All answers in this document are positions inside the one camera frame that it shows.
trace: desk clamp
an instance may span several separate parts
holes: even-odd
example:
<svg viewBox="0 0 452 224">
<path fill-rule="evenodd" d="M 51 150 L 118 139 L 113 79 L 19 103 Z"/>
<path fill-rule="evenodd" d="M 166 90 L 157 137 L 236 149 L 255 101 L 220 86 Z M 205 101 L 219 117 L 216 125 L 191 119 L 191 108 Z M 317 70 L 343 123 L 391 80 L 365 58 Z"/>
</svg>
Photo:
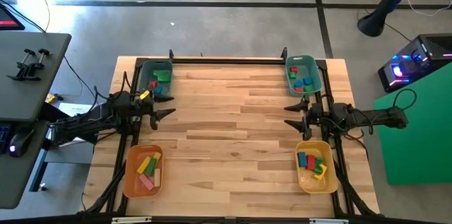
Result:
<svg viewBox="0 0 452 224">
<path fill-rule="evenodd" d="M 40 60 L 38 62 L 33 62 L 31 64 L 25 64 L 27 61 L 27 58 L 32 55 L 36 56 L 36 53 L 30 49 L 23 50 L 26 55 L 23 57 L 22 61 L 17 62 L 17 67 L 19 69 L 19 72 L 15 76 L 6 75 L 9 78 L 15 80 L 15 81 L 40 81 L 41 78 L 39 76 L 35 76 L 36 70 L 43 70 L 44 64 L 42 63 L 42 60 L 44 59 L 44 56 L 49 56 L 50 52 L 46 49 L 39 49 L 39 52 L 41 54 Z"/>
</svg>

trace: yellow block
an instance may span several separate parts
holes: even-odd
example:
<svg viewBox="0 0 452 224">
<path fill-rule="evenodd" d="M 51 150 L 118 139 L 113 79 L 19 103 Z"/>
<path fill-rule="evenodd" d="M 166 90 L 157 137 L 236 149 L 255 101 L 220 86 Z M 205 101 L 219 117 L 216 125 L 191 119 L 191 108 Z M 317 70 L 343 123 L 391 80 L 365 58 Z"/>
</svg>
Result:
<svg viewBox="0 0 452 224">
<path fill-rule="evenodd" d="M 140 95 L 140 100 L 146 98 L 149 95 L 149 90 L 146 90 L 143 94 Z"/>
<path fill-rule="evenodd" d="M 160 153 L 155 153 L 154 159 L 156 159 L 158 161 L 160 159 L 160 156 L 161 156 Z"/>
<path fill-rule="evenodd" d="M 144 170 L 148 167 L 150 162 L 150 157 L 146 157 L 141 163 L 140 167 L 136 170 L 139 174 L 143 174 Z"/>
<path fill-rule="evenodd" d="M 154 169 L 154 187 L 160 187 L 160 180 L 162 179 L 160 168 Z"/>
<path fill-rule="evenodd" d="M 322 173 L 319 175 L 314 175 L 315 178 L 321 180 L 323 176 L 325 175 L 327 167 L 324 164 L 320 164 L 320 168 L 322 169 Z"/>
</svg>

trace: wooden tabletop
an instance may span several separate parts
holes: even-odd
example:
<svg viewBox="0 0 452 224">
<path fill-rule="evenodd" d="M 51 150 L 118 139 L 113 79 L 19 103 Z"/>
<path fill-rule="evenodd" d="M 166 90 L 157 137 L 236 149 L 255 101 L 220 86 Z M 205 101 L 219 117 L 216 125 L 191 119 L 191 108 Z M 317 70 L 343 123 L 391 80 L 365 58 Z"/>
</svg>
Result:
<svg viewBox="0 0 452 224">
<path fill-rule="evenodd" d="M 120 89 L 124 71 L 133 75 L 136 58 L 118 58 L 112 93 Z M 345 61 L 326 62 L 335 101 L 354 104 Z M 297 183 L 294 152 L 301 136 L 283 120 L 301 114 L 283 109 L 299 102 L 289 96 L 284 66 L 174 64 L 173 74 L 175 100 L 157 108 L 177 111 L 157 131 L 144 117 L 138 142 L 163 149 L 162 190 L 151 199 L 129 200 L 128 216 L 333 217 L 330 194 L 311 195 Z M 311 140 L 321 140 L 319 129 L 313 128 Z M 83 198 L 87 207 L 112 178 L 118 144 L 115 135 L 95 147 Z M 364 149 L 343 139 L 343 150 L 350 183 L 379 212 Z M 341 186 L 338 191 L 345 210 Z"/>
</svg>

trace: floor stripe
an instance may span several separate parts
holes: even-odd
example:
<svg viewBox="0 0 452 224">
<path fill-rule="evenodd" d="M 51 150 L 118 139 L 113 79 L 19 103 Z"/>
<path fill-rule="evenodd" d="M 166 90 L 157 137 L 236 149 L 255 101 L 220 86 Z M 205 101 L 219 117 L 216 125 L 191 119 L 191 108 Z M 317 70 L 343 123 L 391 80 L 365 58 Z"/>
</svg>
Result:
<svg viewBox="0 0 452 224">
<path fill-rule="evenodd" d="M 331 49 L 330 36 L 328 35 L 328 27 L 326 26 L 325 12 L 323 11 L 322 0 L 316 0 L 317 14 L 319 16 L 320 33 L 323 40 L 323 48 L 325 49 L 325 57 L 333 58 L 333 50 Z"/>
<path fill-rule="evenodd" d="M 18 0 L 4 0 L 17 4 Z M 210 7 L 210 8 L 316 8 L 315 3 L 297 2 L 222 2 L 222 1 L 98 1 L 98 0 L 52 0 L 57 6 L 113 6 L 113 7 Z M 324 8 L 375 9 L 378 4 L 322 4 Z M 417 4 L 416 9 L 437 10 L 446 4 Z M 396 9 L 411 9 L 409 5 L 398 5 Z"/>
</svg>

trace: gray floor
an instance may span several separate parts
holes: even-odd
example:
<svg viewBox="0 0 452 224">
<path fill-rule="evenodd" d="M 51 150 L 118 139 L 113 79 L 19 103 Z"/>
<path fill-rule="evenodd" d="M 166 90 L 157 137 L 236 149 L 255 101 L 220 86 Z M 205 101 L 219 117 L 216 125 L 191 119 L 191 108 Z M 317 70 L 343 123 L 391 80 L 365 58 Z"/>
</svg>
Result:
<svg viewBox="0 0 452 224">
<path fill-rule="evenodd" d="M 255 1 L 303 2 L 314 0 L 100 0 L 100 1 Z M 447 4 L 448 0 L 411 0 L 414 4 Z M 377 4 L 379 0 L 323 0 L 329 4 Z M 21 0 L 16 6 L 40 25 L 47 13 L 41 0 Z M 109 90 L 119 55 L 255 56 L 277 57 L 284 46 L 290 55 L 325 57 L 315 8 L 157 8 L 52 6 L 50 32 L 71 33 L 67 57 L 89 86 Z M 356 10 L 325 10 L 335 58 L 344 58 L 356 105 L 372 108 L 383 91 L 376 70 L 406 45 L 398 33 L 386 28 L 377 38 L 356 29 Z M 452 11 L 421 16 L 395 11 L 387 23 L 414 38 L 420 33 L 449 33 Z M 27 25 L 29 31 L 36 31 Z M 69 94 L 68 102 L 91 103 L 90 93 L 63 64 L 53 93 Z M 395 218 L 450 223 L 452 185 L 388 186 L 378 136 L 367 136 L 369 159 L 381 212 Z M 88 173 L 86 165 L 52 164 L 44 176 L 49 191 L 25 193 L 20 206 L 0 211 L 0 219 L 74 213 Z"/>
</svg>

